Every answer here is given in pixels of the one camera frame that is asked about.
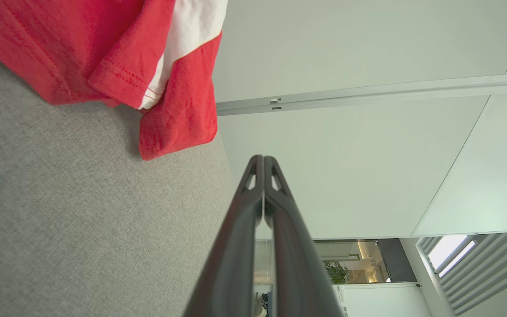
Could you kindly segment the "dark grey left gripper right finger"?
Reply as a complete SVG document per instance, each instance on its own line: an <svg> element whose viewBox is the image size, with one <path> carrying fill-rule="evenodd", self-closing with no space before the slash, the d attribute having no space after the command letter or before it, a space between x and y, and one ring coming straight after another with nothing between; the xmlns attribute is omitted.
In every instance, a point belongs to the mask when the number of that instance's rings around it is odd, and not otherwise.
<svg viewBox="0 0 507 317"><path fill-rule="evenodd" d="M342 317L324 263L278 161L264 158L265 221L273 230L278 317Z"/></svg>

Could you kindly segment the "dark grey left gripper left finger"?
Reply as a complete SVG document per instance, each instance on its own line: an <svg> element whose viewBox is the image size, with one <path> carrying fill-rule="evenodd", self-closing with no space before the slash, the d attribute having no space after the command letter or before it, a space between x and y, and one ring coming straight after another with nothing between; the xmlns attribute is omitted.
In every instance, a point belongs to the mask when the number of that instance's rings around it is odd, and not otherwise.
<svg viewBox="0 0 507 317"><path fill-rule="evenodd" d="M195 289L185 317L252 315L255 232L262 215L263 157L252 156Z"/></svg>

